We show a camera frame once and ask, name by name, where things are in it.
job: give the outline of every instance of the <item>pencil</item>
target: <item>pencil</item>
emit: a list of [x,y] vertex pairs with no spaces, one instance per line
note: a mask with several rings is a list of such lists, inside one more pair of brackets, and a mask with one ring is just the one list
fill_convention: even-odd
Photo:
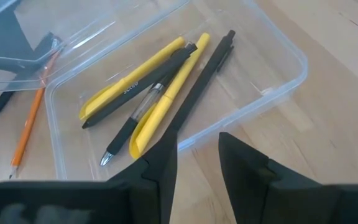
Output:
[[[49,60],[47,67],[44,70],[44,74],[42,75],[43,77],[46,77],[49,74],[49,71],[53,67],[53,64],[54,64],[57,56],[58,56],[58,52],[55,53],[52,56],[52,58]],[[45,88],[41,88],[41,89],[37,90],[37,92],[35,94],[34,101],[32,102],[32,105],[31,105],[30,113],[27,117],[27,120],[25,121],[25,125],[24,125],[24,129],[23,129],[21,138],[19,140],[19,143],[17,144],[15,153],[12,158],[12,162],[11,162],[12,172],[9,175],[9,179],[11,179],[16,174],[17,168],[20,166],[20,163],[22,162],[25,147],[27,145],[27,142],[29,141],[31,130],[34,125],[35,117],[37,116],[37,112],[40,107],[42,97],[44,96],[44,91],[45,91]]]

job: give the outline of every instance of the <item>wooden surface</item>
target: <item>wooden surface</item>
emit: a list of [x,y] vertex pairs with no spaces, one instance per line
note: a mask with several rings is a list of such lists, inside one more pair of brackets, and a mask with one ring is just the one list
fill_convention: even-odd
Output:
[[[358,0],[259,0],[309,60],[309,77],[286,102],[231,133],[322,183],[358,183]],[[34,92],[18,93],[0,114],[0,181]],[[44,105],[19,169],[20,179],[55,178]],[[179,155],[172,223],[235,223],[217,140]]]

